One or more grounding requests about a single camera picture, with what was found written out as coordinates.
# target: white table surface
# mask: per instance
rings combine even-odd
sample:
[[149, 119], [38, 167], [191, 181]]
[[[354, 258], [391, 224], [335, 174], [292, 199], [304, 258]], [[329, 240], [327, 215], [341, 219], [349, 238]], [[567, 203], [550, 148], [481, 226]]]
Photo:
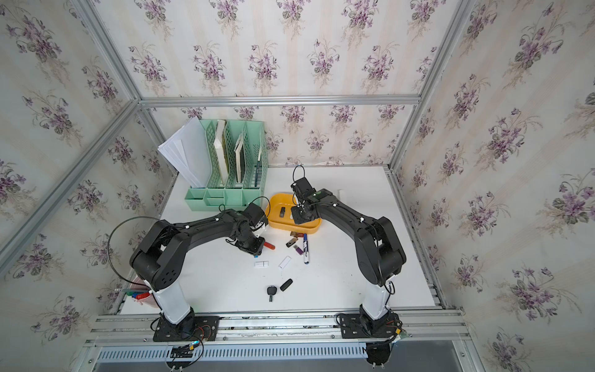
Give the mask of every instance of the white table surface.
[[[292, 168], [269, 168], [265, 196], [292, 193]], [[302, 174], [296, 170], [296, 177]], [[396, 294], [391, 307], [428, 307], [434, 300], [421, 270], [405, 223], [398, 210], [382, 167], [306, 167], [306, 177], [315, 189], [326, 188], [341, 201], [370, 217], [387, 217], [407, 255], [402, 271], [393, 279]], [[188, 182], [178, 177], [165, 206], [163, 218], [172, 223], [210, 217], [213, 212], [192, 212], [184, 202]], [[265, 207], [267, 201], [262, 199]], [[344, 310], [358, 308], [364, 299], [366, 279], [356, 262], [355, 244], [328, 221], [315, 234], [308, 235], [310, 263], [285, 243], [288, 231], [267, 228], [262, 236], [276, 246], [263, 248], [258, 258], [217, 239], [188, 252], [180, 277], [182, 290], [195, 312], [244, 312], [275, 310]], [[278, 265], [286, 256], [289, 264]], [[268, 261], [267, 268], [255, 268], [254, 262]], [[277, 291], [268, 302], [267, 287], [280, 287], [287, 279], [293, 284]], [[130, 298], [121, 314], [156, 314], [158, 309], [141, 305]]]

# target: wire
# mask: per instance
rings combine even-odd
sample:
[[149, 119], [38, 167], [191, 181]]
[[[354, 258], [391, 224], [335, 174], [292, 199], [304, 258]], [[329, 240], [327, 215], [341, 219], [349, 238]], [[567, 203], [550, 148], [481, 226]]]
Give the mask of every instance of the wire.
[[271, 209], [273, 208], [273, 206], [271, 205], [271, 201], [266, 196], [259, 196], [254, 200], [258, 200], [260, 198], [265, 198], [268, 201], [268, 205], [269, 205], [269, 209], [268, 209], [268, 213], [267, 213], [267, 218], [268, 218], [268, 215], [271, 214]]
[[150, 288], [148, 285], [144, 285], [144, 284], [141, 284], [141, 283], [135, 283], [135, 282], [133, 282], [133, 281], [131, 281], [131, 280], [128, 280], [128, 279], [126, 279], [125, 277], [123, 277], [123, 276], [122, 276], [122, 275], [121, 275], [121, 274], [120, 274], [120, 273], [119, 273], [119, 272], [118, 272], [118, 271], [115, 269], [115, 267], [114, 267], [114, 264], [111, 262], [111, 258], [109, 257], [109, 242], [111, 241], [111, 237], [114, 235], [115, 231], [118, 229], [118, 227], [122, 226], [124, 223], [126, 223], [126, 222], [128, 222], [128, 221], [136, 220], [137, 218], [149, 218], [149, 219], [151, 219], [151, 220], [155, 220], [155, 221], [161, 221], [160, 219], [158, 219], [158, 218], [156, 218], [156, 217], [151, 217], [151, 216], [148, 216], [148, 215], [138, 215], [138, 216], [136, 216], [136, 217], [132, 217], [132, 218], [129, 218], [128, 220], [124, 220], [124, 221], [120, 222], [120, 224], [119, 224], [118, 226], [116, 226], [116, 227], [115, 227], [115, 228], [112, 230], [111, 234], [109, 234], [109, 238], [108, 238], [108, 244], [107, 244], [107, 247], [105, 248], [105, 251], [106, 251], [106, 255], [107, 255], [107, 257], [108, 257], [108, 263], [109, 263], [109, 266], [112, 268], [112, 270], [114, 270], [115, 274], [116, 274], [116, 275], [117, 275], [117, 276], [118, 276], [120, 279], [122, 279], [122, 280], [124, 280], [125, 282], [128, 282], [128, 283], [130, 283], [130, 284], [134, 284], [134, 285], [137, 285], [137, 286], [143, 286], [143, 287], [147, 287], [148, 289], [151, 289], [151, 288]]
[[302, 164], [298, 164], [298, 165], [296, 165], [296, 167], [293, 169], [292, 178], [293, 178], [293, 181], [294, 181], [294, 182], [296, 181], [296, 169], [298, 169], [298, 167], [302, 167], [302, 170], [303, 170], [303, 177], [302, 177], [302, 178], [306, 177], [306, 168], [304, 168]]

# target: floral wallpaper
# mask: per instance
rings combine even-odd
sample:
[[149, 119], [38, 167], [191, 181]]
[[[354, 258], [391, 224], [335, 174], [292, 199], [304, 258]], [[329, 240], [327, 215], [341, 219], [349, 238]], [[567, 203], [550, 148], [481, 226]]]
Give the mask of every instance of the floral wallpaper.
[[[70, 1], [0, 0], [0, 20], [4, 244], [126, 98]], [[9, 335], [0, 342], [0, 370], [72, 368], [93, 317], [114, 312], [123, 287], [107, 265], [107, 234], [125, 218], [157, 215], [172, 179], [132, 120], [0, 278], [0, 324]], [[129, 271], [128, 256], [149, 226], [131, 223], [115, 235], [109, 254], [120, 272]]]
[[[471, 35], [495, 18], [493, 2], [476, 12]], [[418, 93], [456, 4], [101, 0], [95, 7], [142, 95], [175, 97]]]
[[396, 169], [489, 371], [595, 365], [594, 8], [478, 1]]
[[263, 121], [271, 165], [387, 164], [410, 105], [157, 108], [166, 136], [189, 118]]

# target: marker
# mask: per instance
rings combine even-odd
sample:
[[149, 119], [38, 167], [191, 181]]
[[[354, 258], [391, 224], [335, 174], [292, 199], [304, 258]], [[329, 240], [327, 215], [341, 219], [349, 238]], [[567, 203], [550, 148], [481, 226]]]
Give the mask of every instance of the marker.
[[303, 263], [310, 263], [310, 251], [308, 249], [308, 234], [303, 235]]

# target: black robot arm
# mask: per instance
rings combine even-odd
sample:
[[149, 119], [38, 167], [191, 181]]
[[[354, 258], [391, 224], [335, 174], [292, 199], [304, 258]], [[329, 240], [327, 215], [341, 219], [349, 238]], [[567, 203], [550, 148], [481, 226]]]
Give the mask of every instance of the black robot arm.
[[355, 242], [359, 269], [372, 284], [384, 286], [406, 262], [403, 247], [386, 217], [363, 215], [341, 203], [327, 189], [316, 191], [303, 177], [292, 184], [299, 205], [292, 207], [296, 224], [322, 218], [340, 228]]
[[130, 266], [138, 276], [159, 291], [169, 287], [180, 275], [186, 252], [220, 237], [229, 237], [241, 251], [258, 256], [262, 252], [263, 237], [254, 231], [266, 226], [268, 220], [262, 209], [250, 203], [242, 212], [224, 210], [203, 220], [170, 224], [157, 221], [130, 257]]

